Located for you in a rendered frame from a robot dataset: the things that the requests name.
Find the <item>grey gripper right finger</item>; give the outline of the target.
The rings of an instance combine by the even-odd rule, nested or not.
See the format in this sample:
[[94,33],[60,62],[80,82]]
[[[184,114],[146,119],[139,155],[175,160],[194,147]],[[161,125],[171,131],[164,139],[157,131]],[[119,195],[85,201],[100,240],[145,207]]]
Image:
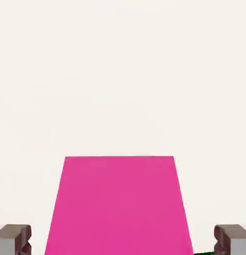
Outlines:
[[215,255],[246,255],[246,229],[238,224],[215,225]]

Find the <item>large pink box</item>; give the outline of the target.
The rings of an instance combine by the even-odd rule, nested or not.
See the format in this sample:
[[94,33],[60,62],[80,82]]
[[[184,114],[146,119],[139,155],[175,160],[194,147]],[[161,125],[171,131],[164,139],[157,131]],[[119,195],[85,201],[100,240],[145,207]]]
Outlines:
[[193,255],[174,158],[67,157],[44,255]]

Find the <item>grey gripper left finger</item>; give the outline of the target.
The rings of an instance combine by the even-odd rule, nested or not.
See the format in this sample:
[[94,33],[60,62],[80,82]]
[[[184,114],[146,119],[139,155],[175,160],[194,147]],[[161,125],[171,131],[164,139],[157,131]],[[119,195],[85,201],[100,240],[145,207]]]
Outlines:
[[30,225],[0,225],[0,255],[31,255],[31,235]]

